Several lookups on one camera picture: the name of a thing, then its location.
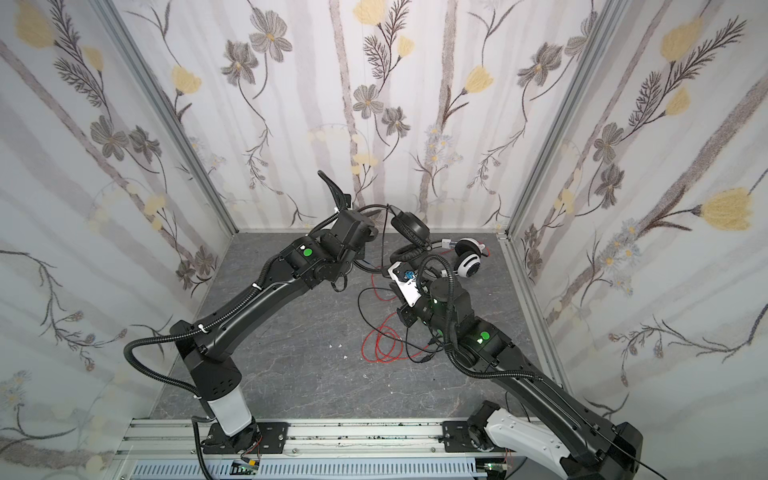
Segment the black over-ear headphones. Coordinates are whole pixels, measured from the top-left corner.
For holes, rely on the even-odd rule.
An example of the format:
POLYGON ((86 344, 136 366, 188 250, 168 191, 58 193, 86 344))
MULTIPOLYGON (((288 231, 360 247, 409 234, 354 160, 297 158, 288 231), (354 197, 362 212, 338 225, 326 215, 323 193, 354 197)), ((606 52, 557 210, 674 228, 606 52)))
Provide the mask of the black over-ear headphones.
POLYGON ((432 249, 429 227, 415 214, 389 204, 371 204, 357 209, 358 212, 384 210, 392 214, 390 224, 409 244, 390 255, 392 264, 409 262, 432 249))

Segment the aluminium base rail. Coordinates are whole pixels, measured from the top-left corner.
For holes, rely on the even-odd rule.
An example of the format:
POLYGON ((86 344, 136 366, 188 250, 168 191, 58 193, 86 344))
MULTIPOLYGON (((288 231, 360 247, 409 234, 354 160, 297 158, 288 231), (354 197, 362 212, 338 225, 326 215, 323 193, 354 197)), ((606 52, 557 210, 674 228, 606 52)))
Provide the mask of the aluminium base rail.
POLYGON ((215 423, 134 420, 109 479, 553 479, 561 446, 514 419, 477 449, 463 419, 263 420, 228 440, 215 423))

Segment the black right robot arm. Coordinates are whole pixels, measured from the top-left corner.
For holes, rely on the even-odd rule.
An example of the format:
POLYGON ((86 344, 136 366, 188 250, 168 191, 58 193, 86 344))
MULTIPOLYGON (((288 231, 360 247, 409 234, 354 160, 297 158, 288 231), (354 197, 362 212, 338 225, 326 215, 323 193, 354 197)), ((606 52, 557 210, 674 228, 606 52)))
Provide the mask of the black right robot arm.
POLYGON ((613 424, 539 370, 496 325, 479 317, 469 293, 439 278, 390 283, 407 320, 425 324, 462 374, 490 380, 536 417, 531 423, 486 401, 468 418, 477 449, 498 447, 522 454, 561 479, 632 479, 640 467, 643 436, 624 422, 613 424))

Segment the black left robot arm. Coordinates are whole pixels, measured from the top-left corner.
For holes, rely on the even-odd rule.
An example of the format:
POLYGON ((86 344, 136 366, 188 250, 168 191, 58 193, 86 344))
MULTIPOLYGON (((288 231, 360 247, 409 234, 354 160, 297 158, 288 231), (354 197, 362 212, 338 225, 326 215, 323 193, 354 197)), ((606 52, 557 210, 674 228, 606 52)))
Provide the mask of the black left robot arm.
POLYGON ((210 315, 193 324, 178 322, 171 332, 195 396, 213 417, 218 432, 239 443, 257 438, 258 426, 242 393, 242 374, 232 355, 237 347, 282 307, 319 284, 346 277, 378 230, 366 215, 344 210, 329 229, 311 231, 272 256, 258 278, 210 315))

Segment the white over-ear headphones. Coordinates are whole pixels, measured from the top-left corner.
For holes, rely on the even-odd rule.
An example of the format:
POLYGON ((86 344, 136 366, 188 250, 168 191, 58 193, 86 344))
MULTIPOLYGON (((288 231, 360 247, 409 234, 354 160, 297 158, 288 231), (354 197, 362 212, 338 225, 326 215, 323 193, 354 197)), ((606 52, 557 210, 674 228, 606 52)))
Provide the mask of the white over-ear headphones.
POLYGON ((488 247, 474 238, 465 237, 457 241, 442 239, 440 246, 445 251, 451 250, 456 254, 452 270, 461 278, 474 276, 481 267, 481 259, 490 256, 488 247))

